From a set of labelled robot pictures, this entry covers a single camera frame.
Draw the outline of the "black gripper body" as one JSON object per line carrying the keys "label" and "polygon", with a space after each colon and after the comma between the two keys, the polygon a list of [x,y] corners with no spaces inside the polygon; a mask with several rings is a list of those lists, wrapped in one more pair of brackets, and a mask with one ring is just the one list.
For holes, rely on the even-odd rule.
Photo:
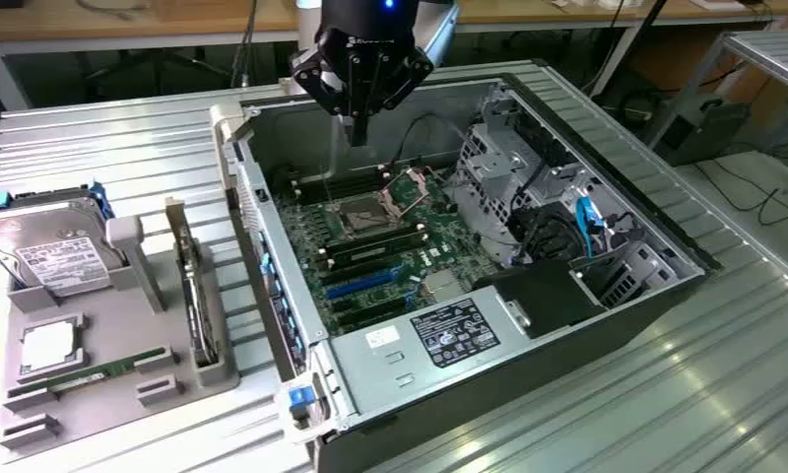
{"label": "black gripper body", "polygon": [[324,0],[316,44],[324,46],[355,37],[359,43],[409,51],[415,47],[417,8],[413,0]]}

